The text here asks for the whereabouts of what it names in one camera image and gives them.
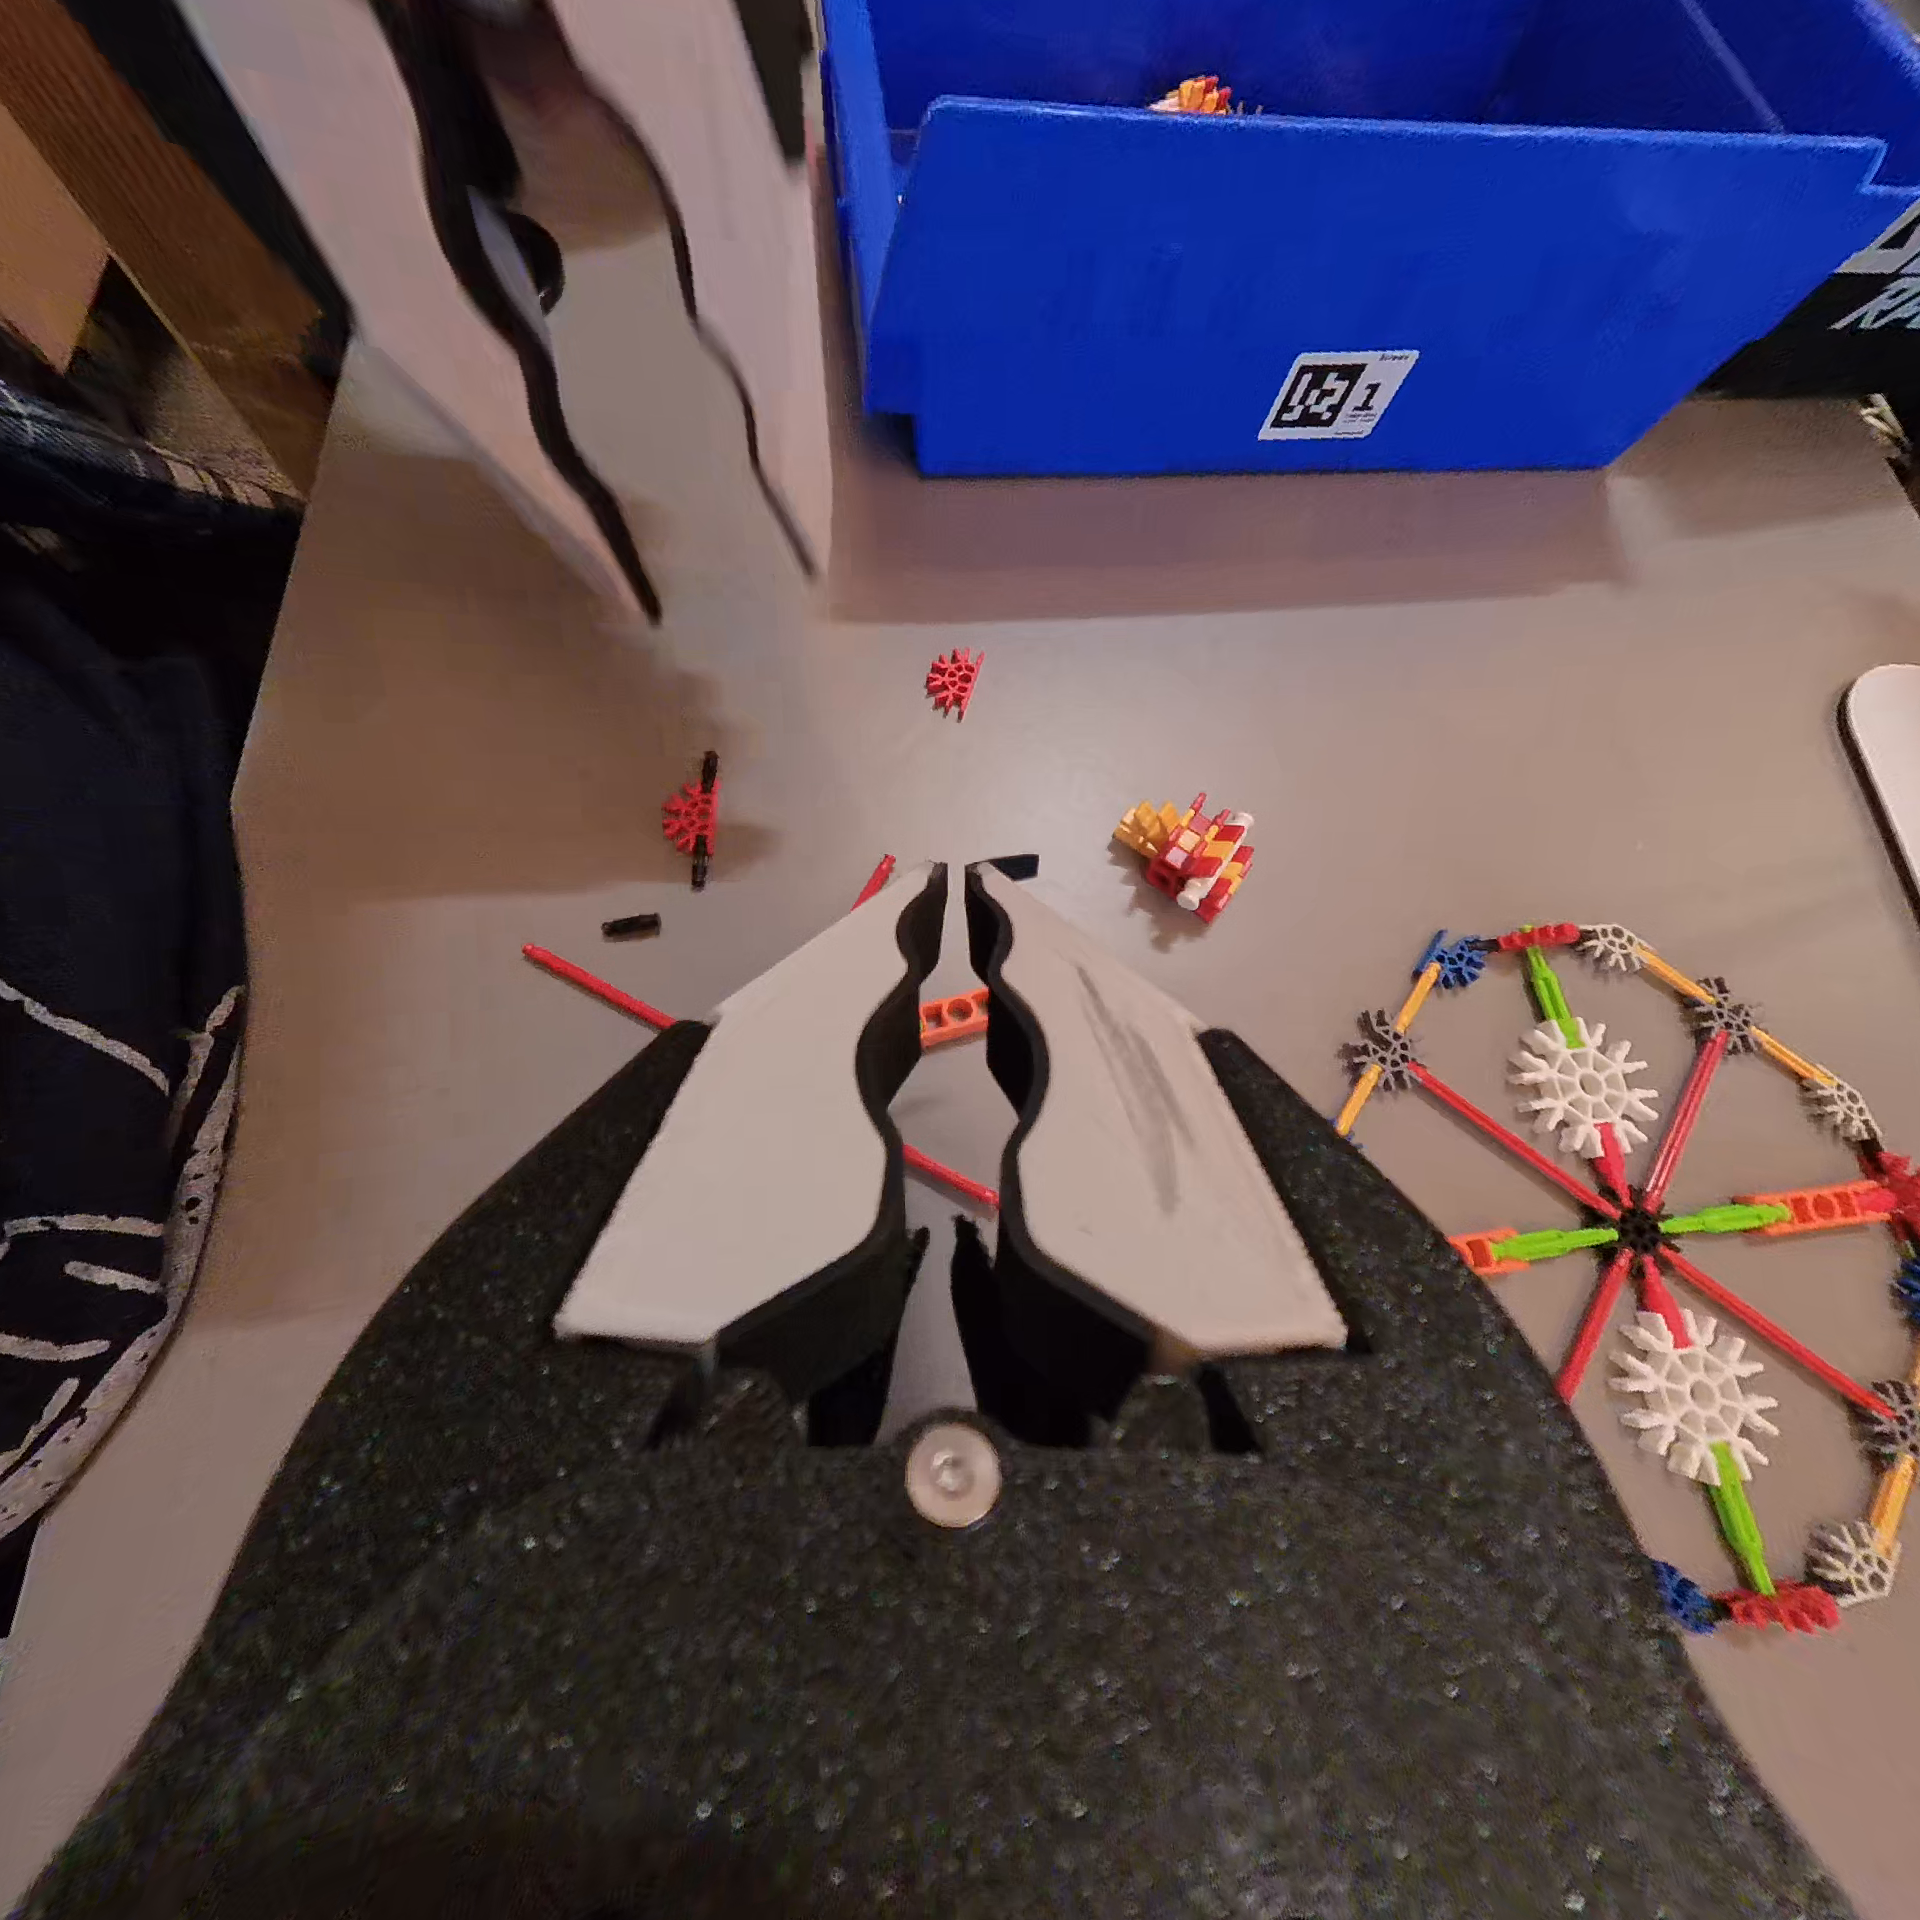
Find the stack of red yellow connectors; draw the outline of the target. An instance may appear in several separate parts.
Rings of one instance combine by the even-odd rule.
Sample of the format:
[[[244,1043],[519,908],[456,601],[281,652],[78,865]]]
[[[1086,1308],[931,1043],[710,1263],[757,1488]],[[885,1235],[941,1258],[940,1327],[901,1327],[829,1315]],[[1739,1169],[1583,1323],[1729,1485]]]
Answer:
[[[1245,809],[1212,809],[1204,794],[1185,807],[1140,802],[1111,833],[1137,856],[1144,883],[1203,925],[1212,925],[1245,883],[1256,850]]]

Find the black printed box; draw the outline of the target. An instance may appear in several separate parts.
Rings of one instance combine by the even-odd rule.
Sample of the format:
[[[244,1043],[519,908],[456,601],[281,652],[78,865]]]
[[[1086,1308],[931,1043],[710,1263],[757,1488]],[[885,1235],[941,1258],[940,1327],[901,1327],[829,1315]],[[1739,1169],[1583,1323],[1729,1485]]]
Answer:
[[[1703,393],[1739,401],[1917,395],[1917,205],[1839,263],[1779,328],[1735,352]]]

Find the blue plastic bin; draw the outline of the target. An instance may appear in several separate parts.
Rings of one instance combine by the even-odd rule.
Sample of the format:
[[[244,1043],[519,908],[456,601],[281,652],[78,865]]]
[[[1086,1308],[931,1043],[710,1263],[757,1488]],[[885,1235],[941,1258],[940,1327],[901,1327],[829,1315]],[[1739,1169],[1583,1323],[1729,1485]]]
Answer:
[[[1883,5],[833,2],[822,107],[927,476],[1599,468],[1916,202]]]

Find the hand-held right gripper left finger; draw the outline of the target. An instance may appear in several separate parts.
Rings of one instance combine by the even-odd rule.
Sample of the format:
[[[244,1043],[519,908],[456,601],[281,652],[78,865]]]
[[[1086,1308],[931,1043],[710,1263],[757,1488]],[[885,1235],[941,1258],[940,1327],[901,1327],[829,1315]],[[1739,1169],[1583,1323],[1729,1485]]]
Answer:
[[[925,1252],[892,1108],[945,898],[945,865],[902,869],[643,1052],[660,1114],[555,1308],[559,1351],[688,1424],[750,1376],[815,1450],[880,1440]]]

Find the colourful toy wheel model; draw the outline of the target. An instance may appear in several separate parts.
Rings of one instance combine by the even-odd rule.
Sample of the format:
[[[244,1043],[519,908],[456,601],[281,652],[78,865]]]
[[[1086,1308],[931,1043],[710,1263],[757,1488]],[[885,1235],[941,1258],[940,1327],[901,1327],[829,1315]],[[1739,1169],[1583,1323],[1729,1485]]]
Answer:
[[[1639,1047],[1572,1007],[1559,956],[1649,981],[1671,1000],[1691,1044],[1678,1090],[1657,1090]],[[1428,1067],[1414,1039],[1435,996],[1465,993],[1492,969],[1511,972],[1526,995],[1526,1026],[1504,1065],[1513,1122]],[[1916,1353],[1899,1376],[1853,1379],[1712,1277],[1695,1258],[1701,1241],[1880,1233],[1899,1258],[1891,1298],[1916,1333],[1916,1160],[1887,1149],[1853,1085],[1769,1033],[1759,1011],[1726,979],[1684,973],[1617,924],[1523,924],[1484,937],[1438,930],[1412,968],[1403,1002],[1361,1013],[1339,1055],[1351,1077],[1332,1120],[1339,1136],[1352,1139],[1379,1098],[1416,1095],[1528,1169],[1576,1212],[1574,1227],[1465,1233],[1452,1245],[1486,1283],[1572,1258],[1596,1263],[1590,1298],[1553,1388],[1572,1403],[1596,1359],[1607,1359],[1607,1392],[1620,1427],[1707,1500],[1735,1585],[1704,1592],[1654,1560],[1664,1610],[1681,1629],[1703,1640],[1724,1628],[1815,1635],[1832,1629],[1841,1612],[1892,1596],[1916,1497]],[[1812,1124],[1853,1160],[1855,1176],[1678,1207],[1678,1176],[1712,1093],[1737,1060],[1763,1060],[1784,1075]],[[1835,1394],[1873,1480],[1860,1517],[1812,1527],[1798,1578],[1773,1572],[1749,1496],[1767,1468],[1759,1440],[1781,1433],[1772,1420],[1779,1401],[1763,1391],[1767,1359]]]

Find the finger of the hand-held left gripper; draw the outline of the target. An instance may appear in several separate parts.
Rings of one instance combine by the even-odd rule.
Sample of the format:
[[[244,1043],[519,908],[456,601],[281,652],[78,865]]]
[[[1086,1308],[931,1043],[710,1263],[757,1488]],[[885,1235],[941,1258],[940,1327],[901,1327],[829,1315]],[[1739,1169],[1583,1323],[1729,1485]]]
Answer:
[[[688,320],[809,579],[831,553],[805,5],[557,2],[567,55],[655,178]]]
[[[356,352],[592,591],[659,623],[625,514],[569,431],[534,285],[401,9],[181,12],[343,291]]]

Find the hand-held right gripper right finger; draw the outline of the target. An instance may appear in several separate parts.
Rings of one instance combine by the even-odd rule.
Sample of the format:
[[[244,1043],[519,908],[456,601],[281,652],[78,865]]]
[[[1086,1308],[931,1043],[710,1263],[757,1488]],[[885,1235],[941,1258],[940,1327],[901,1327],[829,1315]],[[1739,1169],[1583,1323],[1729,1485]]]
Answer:
[[[977,1411],[1083,1447],[1144,1379],[1343,1351],[1214,1032],[1000,869],[966,872],[966,939],[1012,1111],[995,1249],[950,1268]]]

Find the person's dark printed shirt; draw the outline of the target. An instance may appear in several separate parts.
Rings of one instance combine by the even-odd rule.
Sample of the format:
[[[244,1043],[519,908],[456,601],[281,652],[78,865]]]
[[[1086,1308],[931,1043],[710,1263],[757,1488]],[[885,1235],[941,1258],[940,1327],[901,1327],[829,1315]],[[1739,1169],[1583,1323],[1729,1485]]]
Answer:
[[[297,540],[5,533],[5,1640],[200,1272],[248,1017],[233,777]]]

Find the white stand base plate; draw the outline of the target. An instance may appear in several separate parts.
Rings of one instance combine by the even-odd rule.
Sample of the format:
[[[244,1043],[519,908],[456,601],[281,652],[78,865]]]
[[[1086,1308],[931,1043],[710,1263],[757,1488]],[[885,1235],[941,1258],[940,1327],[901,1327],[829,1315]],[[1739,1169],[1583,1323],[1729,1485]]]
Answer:
[[[1838,735],[1917,921],[1917,663],[1883,663],[1862,673],[1839,696]]]

